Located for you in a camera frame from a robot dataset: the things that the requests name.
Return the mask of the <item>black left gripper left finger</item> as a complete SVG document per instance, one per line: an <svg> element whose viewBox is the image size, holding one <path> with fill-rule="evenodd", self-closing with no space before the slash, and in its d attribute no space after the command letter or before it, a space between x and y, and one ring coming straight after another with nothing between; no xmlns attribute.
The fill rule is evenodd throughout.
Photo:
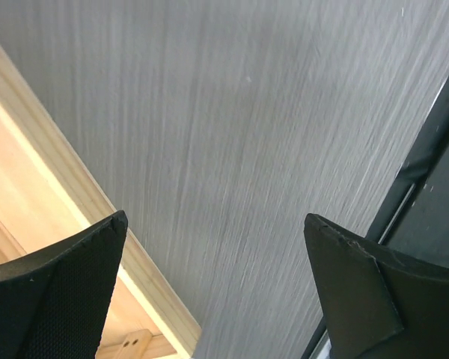
<svg viewBox="0 0 449 359"><path fill-rule="evenodd" d="M0 358L94 358L123 253L124 211L0 265Z"/></svg>

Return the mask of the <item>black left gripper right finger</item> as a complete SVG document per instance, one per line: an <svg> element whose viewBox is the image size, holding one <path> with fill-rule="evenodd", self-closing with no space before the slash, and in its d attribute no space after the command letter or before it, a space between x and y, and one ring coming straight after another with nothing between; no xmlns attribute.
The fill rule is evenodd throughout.
<svg viewBox="0 0 449 359"><path fill-rule="evenodd" d="M335 358L449 358L449 269L316 214L304 237Z"/></svg>

